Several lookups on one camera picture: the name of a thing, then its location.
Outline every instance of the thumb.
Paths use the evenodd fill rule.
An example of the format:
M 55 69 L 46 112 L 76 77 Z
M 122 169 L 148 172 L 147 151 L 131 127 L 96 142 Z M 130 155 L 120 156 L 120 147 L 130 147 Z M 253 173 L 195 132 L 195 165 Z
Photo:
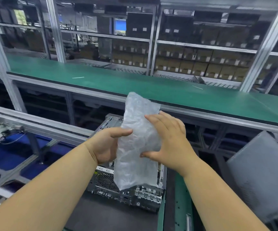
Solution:
M 140 154 L 140 157 L 146 157 L 154 161 L 159 161 L 159 151 L 145 151 Z
M 119 138 L 122 136 L 129 136 L 133 129 L 123 129 L 121 127 L 111 127 L 107 129 L 112 138 Z

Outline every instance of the forearm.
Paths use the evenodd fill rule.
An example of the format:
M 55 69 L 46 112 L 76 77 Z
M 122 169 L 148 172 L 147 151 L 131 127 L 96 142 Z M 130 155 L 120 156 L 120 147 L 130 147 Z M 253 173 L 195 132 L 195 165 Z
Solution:
M 268 230 L 204 161 L 193 156 L 184 181 L 207 231 Z
M 61 231 L 96 166 L 84 144 L 77 146 L 0 205 L 0 230 Z

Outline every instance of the cable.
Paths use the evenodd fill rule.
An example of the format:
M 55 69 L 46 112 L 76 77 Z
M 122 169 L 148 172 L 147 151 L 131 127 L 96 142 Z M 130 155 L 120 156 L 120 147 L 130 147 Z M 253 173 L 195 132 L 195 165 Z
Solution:
M 0 143 L 0 144 L 7 145 L 7 144 L 14 143 L 14 142 L 18 141 L 19 139 L 21 139 L 23 136 L 25 136 L 25 133 L 23 135 L 21 135 L 18 139 L 14 140 L 14 141 L 12 141 L 10 143 Z

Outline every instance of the right hand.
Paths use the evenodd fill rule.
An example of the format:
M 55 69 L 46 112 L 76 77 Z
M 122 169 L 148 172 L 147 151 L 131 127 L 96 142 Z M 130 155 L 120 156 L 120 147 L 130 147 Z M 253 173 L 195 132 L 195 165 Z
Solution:
M 184 123 L 163 111 L 157 115 L 145 115 L 145 118 L 156 128 L 161 138 L 161 149 L 143 152 L 140 157 L 158 161 L 186 176 L 190 162 L 197 155 L 186 138 Z

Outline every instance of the conveyor belt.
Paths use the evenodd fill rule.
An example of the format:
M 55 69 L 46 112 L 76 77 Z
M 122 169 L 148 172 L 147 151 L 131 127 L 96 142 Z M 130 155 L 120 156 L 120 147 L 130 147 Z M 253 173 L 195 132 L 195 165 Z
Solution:
M 278 125 L 278 96 L 242 93 L 203 84 L 194 86 L 184 81 L 61 64 L 41 58 L 8 55 L 8 61 L 12 73 L 17 75 L 122 97 L 134 91 L 145 98 L 171 106 Z

